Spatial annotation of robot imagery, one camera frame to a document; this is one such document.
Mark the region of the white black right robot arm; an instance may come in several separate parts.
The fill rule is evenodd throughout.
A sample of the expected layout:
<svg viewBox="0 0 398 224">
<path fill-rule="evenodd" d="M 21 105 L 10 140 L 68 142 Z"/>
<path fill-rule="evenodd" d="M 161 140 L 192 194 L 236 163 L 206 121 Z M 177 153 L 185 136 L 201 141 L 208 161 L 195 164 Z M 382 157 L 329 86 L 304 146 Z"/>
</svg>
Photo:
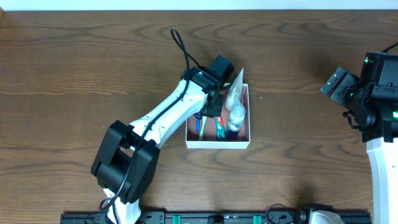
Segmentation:
<svg viewBox="0 0 398 224">
<path fill-rule="evenodd" d="M 360 76 L 338 67 L 320 91 L 345 108 L 371 164 L 375 223 L 397 223 L 397 55 L 366 52 Z"/>
</svg>

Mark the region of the green white toothbrush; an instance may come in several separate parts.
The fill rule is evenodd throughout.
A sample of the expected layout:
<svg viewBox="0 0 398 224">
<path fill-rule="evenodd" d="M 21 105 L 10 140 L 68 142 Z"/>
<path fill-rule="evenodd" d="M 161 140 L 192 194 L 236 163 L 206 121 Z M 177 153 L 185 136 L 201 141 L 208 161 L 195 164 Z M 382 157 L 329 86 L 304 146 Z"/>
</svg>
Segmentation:
<svg viewBox="0 0 398 224">
<path fill-rule="evenodd" d="M 202 141 L 203 138 L 204 138 L 206 121 L 207 121 L 207 117 L 206 116 L 202 117 L 202 119 L 201 119 L 201 128 L 200 128 L 200 133 L 199 133 L 199 140 L 200 141 Z"/>
</svg>

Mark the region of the green white toothpaste tube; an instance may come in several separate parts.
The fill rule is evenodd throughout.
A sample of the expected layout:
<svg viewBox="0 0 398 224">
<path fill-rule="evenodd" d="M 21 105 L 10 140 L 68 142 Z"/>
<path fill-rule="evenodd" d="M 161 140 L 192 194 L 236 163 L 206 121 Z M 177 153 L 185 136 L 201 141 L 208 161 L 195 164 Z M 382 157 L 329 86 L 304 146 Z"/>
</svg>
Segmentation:
<svg viewBox="0 0 398 224">
<path fill-rule="evenodd" d="M 217 140 L 225 141 L 226 140 L 226 131 L 225 131 L 223 119 L 221 116 L 217 116 L 215 118 L 215 126 L 216 126 Z"/>
</svg>

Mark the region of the blue disposable razor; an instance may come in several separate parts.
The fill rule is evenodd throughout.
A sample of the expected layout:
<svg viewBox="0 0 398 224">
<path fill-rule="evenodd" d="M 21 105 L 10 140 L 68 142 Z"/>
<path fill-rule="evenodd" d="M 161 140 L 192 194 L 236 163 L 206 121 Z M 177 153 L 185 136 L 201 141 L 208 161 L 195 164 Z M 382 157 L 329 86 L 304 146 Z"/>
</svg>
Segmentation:
<svg viewBox="0 0 398 224">
<path fill-rule="evenodd" d="M 196 132 L 199 132 L 200 128 L 201 128 L 202 115 L 200 113 L 195 113 L 194 116 L 196 117 L 195 130 L 196 130 Z"/>
</svg>

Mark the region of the white cream tube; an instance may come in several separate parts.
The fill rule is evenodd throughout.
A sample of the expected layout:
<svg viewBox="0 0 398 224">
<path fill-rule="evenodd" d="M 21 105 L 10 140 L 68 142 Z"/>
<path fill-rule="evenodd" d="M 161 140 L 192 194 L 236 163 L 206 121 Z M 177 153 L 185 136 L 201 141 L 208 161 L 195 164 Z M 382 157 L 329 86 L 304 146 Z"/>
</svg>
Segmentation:
<svg viewBox="0 0 398 224">
<path fill-rule="evenodd" d="M 239 72 L 238 76 L 234 80 L 227 94 L 224 105 L 228 111 L 231 111 L 233 109 L 234 100 L 240 99 L 241 97 L 243 89 L 243 76 L 244 76 L 244 68 Z"/>
</svg>

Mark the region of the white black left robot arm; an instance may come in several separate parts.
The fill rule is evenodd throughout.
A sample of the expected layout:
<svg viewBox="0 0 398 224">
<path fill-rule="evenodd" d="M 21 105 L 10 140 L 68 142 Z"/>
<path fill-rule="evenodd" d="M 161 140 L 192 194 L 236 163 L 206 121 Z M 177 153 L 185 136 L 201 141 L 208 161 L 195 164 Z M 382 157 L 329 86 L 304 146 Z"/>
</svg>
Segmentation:
<svg viewBox="0 0 398 224">
<path fill-rule="evenodd" d="M 91 174 L 107 196 L 101 208 L 112 223 L 136 223 L 139 199 L 152 182 L 160 149 L 189 117 L 219 116 L 231 72 L 205 67 L 184 71 L 174 91 L 145 116 L 106 131 Z"/>
</svg>

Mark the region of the clear bottle with dark base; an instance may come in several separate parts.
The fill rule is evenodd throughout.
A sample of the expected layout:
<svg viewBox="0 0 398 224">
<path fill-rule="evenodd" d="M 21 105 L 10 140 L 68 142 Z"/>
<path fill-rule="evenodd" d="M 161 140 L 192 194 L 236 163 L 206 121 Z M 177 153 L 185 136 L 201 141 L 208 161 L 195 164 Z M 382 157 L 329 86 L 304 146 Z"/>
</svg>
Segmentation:
<svg viewBox="0 0 398 224">
<path fill-rule="evenodd" d="M 229 114 L 227 127 L 227 137 L 229 139 L 236 139 L 238 137 L 239 131 L 244 123 L 245 114 L 246 109 L 241 103 L 233 106 Z"/>
</svg>

